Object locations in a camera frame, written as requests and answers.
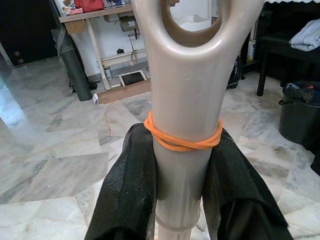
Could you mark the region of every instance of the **black bucket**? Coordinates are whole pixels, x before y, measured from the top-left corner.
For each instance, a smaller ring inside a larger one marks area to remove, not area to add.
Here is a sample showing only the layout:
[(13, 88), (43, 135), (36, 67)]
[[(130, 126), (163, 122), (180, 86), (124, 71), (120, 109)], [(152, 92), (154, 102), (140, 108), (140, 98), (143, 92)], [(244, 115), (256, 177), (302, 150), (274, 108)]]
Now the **black bucket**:
[(284, 95), (279, 132), (291, 142), (305, 145), (316, 141), (320, 131), (320, 106)]

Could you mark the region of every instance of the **pipe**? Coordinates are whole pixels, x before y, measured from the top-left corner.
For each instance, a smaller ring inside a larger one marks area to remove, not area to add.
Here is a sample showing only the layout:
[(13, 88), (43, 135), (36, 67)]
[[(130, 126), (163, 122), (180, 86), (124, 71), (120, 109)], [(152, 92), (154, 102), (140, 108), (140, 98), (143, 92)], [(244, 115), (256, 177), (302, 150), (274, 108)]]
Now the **pipe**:
[[(173, 20), (170, 0), (133, 0), (147, 51), (153, 122), (160, 131), (202, 141), (217, 128), (237, 55), (264, 0), (224, 0), (220, 18), (189, 32)], [(157, 161), (159, 240), (188, 240), (197, 224), (211, 149), (175, 152), (153, 140)]]

